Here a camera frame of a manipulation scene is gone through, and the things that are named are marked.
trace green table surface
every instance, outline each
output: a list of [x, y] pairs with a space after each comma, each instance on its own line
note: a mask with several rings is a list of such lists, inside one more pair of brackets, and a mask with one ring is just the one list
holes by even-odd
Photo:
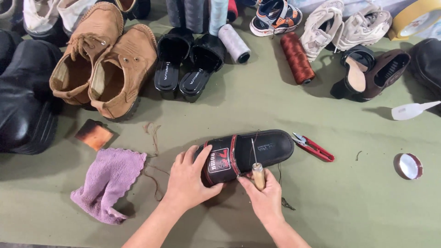
[[[340, 54], [323, 51], [312, 63], [317, 77], [295, 84], [280, 47], [280, 35], [251, 34], [254, 10], [234, 27], [251, 49], [247, 64], [227, 58], [193, 104], [162, 100], [150, 82], [135, 117], [112, 123], [98, 112], [66, 106], [56, 140], [35, 156], [0, 154], [0, 241], [75, 247], [120, 247], [157, 206], [154, 182], [141, 175], [116, 209], [132, 213], [122, 225], [98, 222], [70, 200], [84, 183], [96, 152], [74, 134], [91, 118], [119, 136], [110, 147], [154, 153], [143, 125], [154, 122], [159, 156], [150, 164], [170, 170], [175, 156], [206, 140], [257, 129], [297, 132], [335, 155], [325, 163], [296, 147], [281, 164], [283, 196], [296, 211], [283, 209], [288, 223], [314, 248], [440, 247], [441, 119], [424, 112], [412, 120], [391, 120], [390, 108], [430, 101], [406, 72], [380, 96], [358, 103], [336, 100], [329, 90], [343, 78]], [[138, 21], [128, 21], [131, 26]], [[164, 3], [152, 3], [146, 21], [156, 37], [170, 30]], [[409, 49], [419, 39], [370, 46], [376, 53]], [[393, 167], [398, 153], [423, 163], [419, 180], [404, 180]], [[278, 177], [277, 166], [270, 170]], [[148, 168], [163, 190], [168, 176]], [[172, 229], [165, 248], [273, 247], [255, 217], [242, 186], [232, 182], [217, 198], [189, 210]]]

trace red thread spool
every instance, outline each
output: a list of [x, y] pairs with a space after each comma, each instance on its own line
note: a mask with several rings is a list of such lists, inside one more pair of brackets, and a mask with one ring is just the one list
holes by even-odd
[[280, 39], [280, 45], [285, 53], [292, 75], [297, 84], [306, 84], [315, 78], [315, 73], [306, 57], [305, 49], [299, 37], [294, 32], [285, 34]]

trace brown suede shoe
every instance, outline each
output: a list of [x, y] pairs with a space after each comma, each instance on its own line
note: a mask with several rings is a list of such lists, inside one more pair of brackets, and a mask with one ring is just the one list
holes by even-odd
[[365, 102], [373, 99], [391, 86], [406, 70], [411, 57], [401, 49], [394, 49], [375, 58], [376, 64], [366, 73], [366, 89], [354, 95], [354, 99]]
[[108, 120], [130, 119], [139, 105], [139, 90], [153, 74], [156, 38], [144, 24], [136, 24], [95, 64], [89, 97]]
[[89, 103], [87, 90], [93, 66], [123, 29], [123, 16], [115, 5], [100, 2], [92, 6], [81, 18], [49, 80], [54, 96], [73, 105]]

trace orange and blue sandal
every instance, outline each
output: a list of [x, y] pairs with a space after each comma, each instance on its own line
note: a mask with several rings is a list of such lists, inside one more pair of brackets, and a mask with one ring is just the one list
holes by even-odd
[[286, 0], [270, 0], [261, 4], [250, 29], [256, 36], [268, 36], [293, 31], [302, 21], [302, 12]]

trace white thread spool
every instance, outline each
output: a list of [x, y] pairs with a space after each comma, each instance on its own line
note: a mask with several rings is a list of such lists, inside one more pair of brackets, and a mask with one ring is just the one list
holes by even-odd
[[242, 64], [248, 61], [251, 50], [230, 24], [223, 25], [220, 28], [219, 38], [236, 64]]
[[219, 29], [227, 23], [228, 0], [210, 1], [210, 26], [208, 32], [217, 36]]

